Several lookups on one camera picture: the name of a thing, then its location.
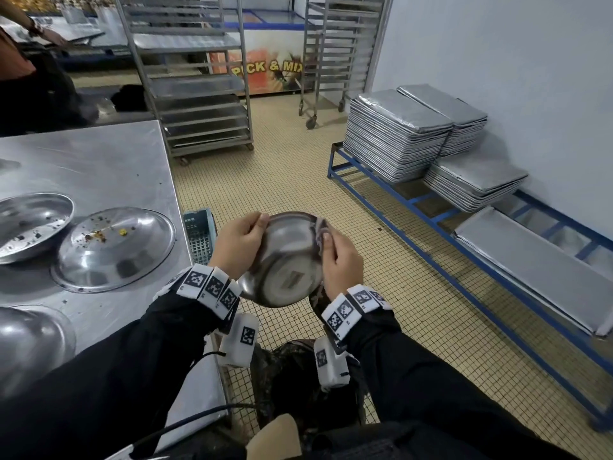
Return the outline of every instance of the orange shirt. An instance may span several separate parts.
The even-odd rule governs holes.
[[[19,79],[35,71],[34,65],[21,55],[13,39],[0,27],[0,81]]]

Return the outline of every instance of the person's left hand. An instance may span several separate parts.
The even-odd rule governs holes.
[[[48,42],[51,42],[53,45],[57,46],[65,46],[68,43],[64,37],[51,29],[43,29],[41,38],[44,38]]]
[[[217,266],[230,279],[238,279],[256,259],[270,216],[254,211],[227,223],[217,236],[209,266]]]

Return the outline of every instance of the stainless steel bowl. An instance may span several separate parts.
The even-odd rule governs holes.
[[[250,270],[239,278],[242,297],[265,307],[292,305],[321,283],[323,218],[288,211],[270,217]]]
[[[0,399],[25,390],[75,354],[71,322],[42,305],[0,307]]]
[[[72,292],[96,293],[153,271],[175,244],[166,216],[142,208],[111,208],[88,216],[64,239],[51,278]]]
[[[49,250],[55,244],[52,238],[73,215],[73,201],[60,194],[27,194],[0,201],[0,264]]]

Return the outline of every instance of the green crate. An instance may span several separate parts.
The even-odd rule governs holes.
[[[210,208],[184,213],[183,223],[185,223],[194,263],[208,264],[213,255],[213,247],[217,239],[215,219]]]

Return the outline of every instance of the black sleeve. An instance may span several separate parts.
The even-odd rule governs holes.
[[[362,365],[382,422],[421,421],[492,459],[539,453],[575,458],[539,439],[460,372],[403,334],[393,312],[365,315],[346,341]]]
[[[2,457],[104,459],[161,429],[204,336],[218,325],[199,302],[161,296],[142,318],[0,405]]]

